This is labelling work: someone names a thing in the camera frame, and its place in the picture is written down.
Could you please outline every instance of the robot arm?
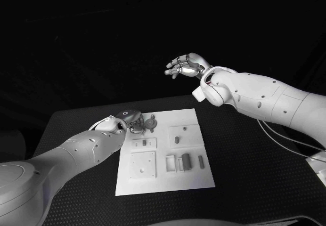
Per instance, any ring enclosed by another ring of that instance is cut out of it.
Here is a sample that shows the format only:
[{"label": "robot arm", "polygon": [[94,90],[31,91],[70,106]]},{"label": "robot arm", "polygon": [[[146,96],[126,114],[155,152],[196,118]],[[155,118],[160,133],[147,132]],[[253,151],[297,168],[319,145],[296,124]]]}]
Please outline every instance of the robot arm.
[{"label": "robot arm", "polygon": [[0,226],[42,225],[65,183],[120,150],[127,128],[130,132],[142,132],[136,125],[139,118],[140,111],[127,110],[42,155],[0,163]]},{"label": "robot arm", "polygon": [[201,78],[201,86],[192,93],[198,101],[207,98],[215,106],[233,105],[240,113],[290,127],[326,147],[326,96],[305,92],[270,77],[212,67],[194,53],[178,57],[166,67],[172,69],[165,74],[173,78],[179,73]]}]

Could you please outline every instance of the small cylinder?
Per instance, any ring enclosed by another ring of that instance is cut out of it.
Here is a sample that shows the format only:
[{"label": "small cylinder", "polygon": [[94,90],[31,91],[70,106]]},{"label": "small cylinder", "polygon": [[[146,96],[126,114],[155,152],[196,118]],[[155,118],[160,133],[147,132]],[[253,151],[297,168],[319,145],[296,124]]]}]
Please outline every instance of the small cylinder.
[{"label": "small cylinder", "polygon": [[182,155],[182,163],[184,163],[184,170],[191,170],[192,169],[192,163],[191,163],[189,154]]},{"label": "small cylinder", "polygon": [[204,169],[204,168],[205,168],[205,166],[204,166],[202,156],[199,156],[198,158],[199,158],[199,165],[201,165],[201,169]]}]

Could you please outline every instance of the black table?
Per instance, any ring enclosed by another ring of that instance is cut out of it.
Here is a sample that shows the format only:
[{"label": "black table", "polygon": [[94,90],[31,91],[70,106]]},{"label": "black table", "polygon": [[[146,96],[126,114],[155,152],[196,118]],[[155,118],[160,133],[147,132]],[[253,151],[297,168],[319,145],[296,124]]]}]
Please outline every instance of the black table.
[{"label": "black table", "polygon": [[[185,218],[254,224],[299,216],[326,225],[326,188],[305,158],[270,140],[257,120],[231,105],[215,107],[191,95],[55,112],[35,156],[126,109],[147,113],[189,108],[196,110],[217,187],[116,196],[116,152],[65,184],[45,226],[145,226]],[[280,125],[272,127],[286,135]],[[272,135],[297,150],[290,141]]]}]

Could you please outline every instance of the white board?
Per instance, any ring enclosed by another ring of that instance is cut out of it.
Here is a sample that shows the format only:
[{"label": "white board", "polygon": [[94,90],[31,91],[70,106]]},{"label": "white board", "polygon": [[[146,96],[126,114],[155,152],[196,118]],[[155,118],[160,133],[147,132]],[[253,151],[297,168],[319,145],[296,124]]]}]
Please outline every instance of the white board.
[{"label": "white board", "polygon": [[[195,109],[143,113],[145,120],[152,114],[158,120],[155,132],[147,129],[145,135],[132,134],[130,131],[126,135],[120,151],[117,196],[215,187]],[[179,144],[175,143],[176,136],[181,136]],[[149,162],[149,153],[153,152],[155,161]],[[192,169],[181,171],[184,168],[179,168],[179,161],[185,153],[191,155]],[[132,165],[134,154],[140,157],[137,166]],[[168,172],[166,159],[169,164],[175,159],[175,171]]]}]

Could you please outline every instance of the black background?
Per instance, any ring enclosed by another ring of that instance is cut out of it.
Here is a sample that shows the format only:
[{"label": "black background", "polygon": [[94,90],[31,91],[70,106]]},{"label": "black background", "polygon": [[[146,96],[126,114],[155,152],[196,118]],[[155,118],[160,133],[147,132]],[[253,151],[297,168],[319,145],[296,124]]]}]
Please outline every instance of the black background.
[{"label": "black background", "polygon": [[2,24],[0,126],[22,131],[26,158],[55,111],[191,94],[199,80],[163,74],[189,52],[326,95],[323,1],[54,4]]}]

